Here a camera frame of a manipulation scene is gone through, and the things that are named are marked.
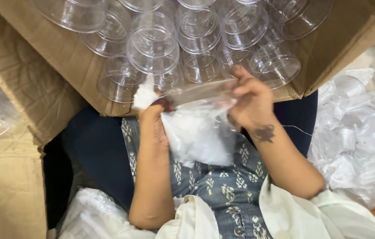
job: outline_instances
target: white plastic bag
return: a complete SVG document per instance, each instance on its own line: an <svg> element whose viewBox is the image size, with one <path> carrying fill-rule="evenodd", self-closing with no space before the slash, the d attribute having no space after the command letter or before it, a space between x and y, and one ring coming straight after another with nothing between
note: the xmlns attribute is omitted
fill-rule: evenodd
<svg viewBox="0 0 375 239"><path fill-rule="evenodd" d="M130 225L127 212L106 193L93 188L76 193L58 235L59 239L154 239L156 236Z"/></svg>
<svg viewBox="0 0 375 239"><path fill-rule="evenodd" d="M236 100L225 93L214 93L231 81L212 83L214 90L207 89L210 98L201 95L201 100L179 105L174 112L162 113L162 123L175 161L190 168L195 162L217 166L233 164L236 129L228 121L227 111Z"/></svg>

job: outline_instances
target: cardboard box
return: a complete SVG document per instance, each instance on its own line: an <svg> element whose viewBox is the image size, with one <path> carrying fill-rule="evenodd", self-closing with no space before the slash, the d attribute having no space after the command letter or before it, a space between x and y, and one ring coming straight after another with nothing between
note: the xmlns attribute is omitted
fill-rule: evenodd
<svg viewBox="0 0 375 239"><path fill-rule="evenodd" d="M87 104L1 16L0 86L21 116L0 138L0 238L46 238L42 146Z"/></svg>
<svg viewBox="0 0 375 239"><path fill-rule="evenodd" d="M42 239L42 147L86 105L83 97L105 115L123 114L128 106L97 92L104 58L76 33L44 19L28 0L0 0L0 13L27 40L0 16L0 86L21 115L21 125L0 138L0 239ZM374 42L375 0L335 0L325 24L300 42L300 57L307 59L301 80L276 91L278 100L310 94Z"/></svg>
<svg viewBox="0 0 375 239"><path fill-rule="evenodd" d="M29 0L0 0L0 14L101 114L130 110L99 93L96 84L105 58L85 47L77 33L48 21ZM326 21L299 43L302 71L275 90L276 101L310 95L375 43L375 0L334 0Z"/></svg>

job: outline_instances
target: thread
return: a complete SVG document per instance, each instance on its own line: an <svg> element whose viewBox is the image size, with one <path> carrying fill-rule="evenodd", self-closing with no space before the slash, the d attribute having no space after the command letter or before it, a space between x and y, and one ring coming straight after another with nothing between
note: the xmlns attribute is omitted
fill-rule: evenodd
<svg viewBox="0 0 375 239"><path fill-rule="evenodd" d="M300 129L300 128L296 127L296 126L293 126L293 125L283 125L283 127L295 127L295 128L297 128L297 129L299 129L302 133L305 133L304 131L302 131L302 129Z"/></svg>

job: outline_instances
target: hand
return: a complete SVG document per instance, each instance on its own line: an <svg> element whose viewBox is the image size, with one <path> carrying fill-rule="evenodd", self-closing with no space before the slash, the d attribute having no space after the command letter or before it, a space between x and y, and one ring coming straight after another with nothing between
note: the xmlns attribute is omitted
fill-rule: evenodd
<svg viewBox="0 0 375 239"><path fill-rule="evenodd" d="M272 122L275 115L270 88L240 65L234 65L231 71L239 79L239 86L233 91L239 100L229 110L229 115L246 130L254 130Z"/></svg>
<svg viewBox="0 0 375 239"><path fill-rule="evenodd" d="M153 147L168 149L168 138L161 121L163 111L164 108L161 105L154 105L138 112L140 140L151 143Z"/></svg>

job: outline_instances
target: dark blue pants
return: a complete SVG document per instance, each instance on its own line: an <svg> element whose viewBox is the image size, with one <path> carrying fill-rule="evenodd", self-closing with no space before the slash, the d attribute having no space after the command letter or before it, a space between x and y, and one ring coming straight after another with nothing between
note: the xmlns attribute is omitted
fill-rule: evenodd
<svg viewBox="0 0 375 239"><path fill-rule="evenodd" d="M313 133L317 114L317 91L301 100L275 103L275 115L282 125L292 125ZM311 136L294 127L285 127L296 148L306 156ZM63 147L96 182L125 210L134 193L130 164L118 117L100 117L91 106L80 111L62 132Z"/></svg>

